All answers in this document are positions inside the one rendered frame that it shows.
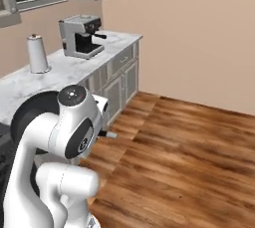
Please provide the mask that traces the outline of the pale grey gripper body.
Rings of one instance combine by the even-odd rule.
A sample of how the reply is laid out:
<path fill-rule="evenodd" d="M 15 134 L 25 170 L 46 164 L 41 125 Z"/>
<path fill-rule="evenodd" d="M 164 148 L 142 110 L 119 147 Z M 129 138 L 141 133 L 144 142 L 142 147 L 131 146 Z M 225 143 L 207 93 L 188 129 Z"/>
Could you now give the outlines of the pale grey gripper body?
<path fill-rule="evenodd" d="M 115 132 L 112 132 L 112 131 L 106 131 L 106 130 L 101 130 L 99 132 L 99 136 L 102 136 L 102 137 L 109 137 L 109 138 L 117 138 L 118 135 L 115 133 Z"/>

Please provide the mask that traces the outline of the grey base cabinet run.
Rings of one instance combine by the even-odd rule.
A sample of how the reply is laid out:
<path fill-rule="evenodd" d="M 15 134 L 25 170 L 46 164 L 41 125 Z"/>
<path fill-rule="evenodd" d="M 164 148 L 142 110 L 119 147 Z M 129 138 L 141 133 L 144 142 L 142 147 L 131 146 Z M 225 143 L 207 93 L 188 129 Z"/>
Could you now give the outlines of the grey base cabinet run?
<path fill-rule="evenodd" d="M 110 125 L 138 91 L 139 40 L 105 44 L 105 49 L 86 61 L 89 71 L 79 84 L 109 100 L 105 125 Z"/>

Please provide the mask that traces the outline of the silver espresso coffee machine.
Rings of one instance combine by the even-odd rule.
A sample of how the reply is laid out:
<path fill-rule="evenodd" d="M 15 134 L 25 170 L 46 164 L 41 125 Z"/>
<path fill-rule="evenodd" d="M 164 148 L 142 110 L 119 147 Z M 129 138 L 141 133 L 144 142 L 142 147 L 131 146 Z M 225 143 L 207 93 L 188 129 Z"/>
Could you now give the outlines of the silver espresso coffee machine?
<path fill-rule="evenodd" d="M 64 54 L 69 57 L 90 59 L 105 48 L 95 44 L 92 37 L 105 39 L 104 34 L 97 34 L 102 20 L 94 15 L 75 15 L 59 21 Z"/>

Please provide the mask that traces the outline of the white paper towel roll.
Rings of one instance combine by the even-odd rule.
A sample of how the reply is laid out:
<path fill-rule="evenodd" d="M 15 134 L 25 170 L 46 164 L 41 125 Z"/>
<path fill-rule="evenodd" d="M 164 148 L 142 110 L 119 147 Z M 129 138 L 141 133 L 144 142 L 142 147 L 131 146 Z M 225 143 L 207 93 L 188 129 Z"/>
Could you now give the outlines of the white paper towel roll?
<path fill-rule="evenodd" d="M 51 68 L 47 61 L 43 38 L 40 35 L 32 34 L 27 38 L 27 48 L 31 73 L 48 73 Z"/>

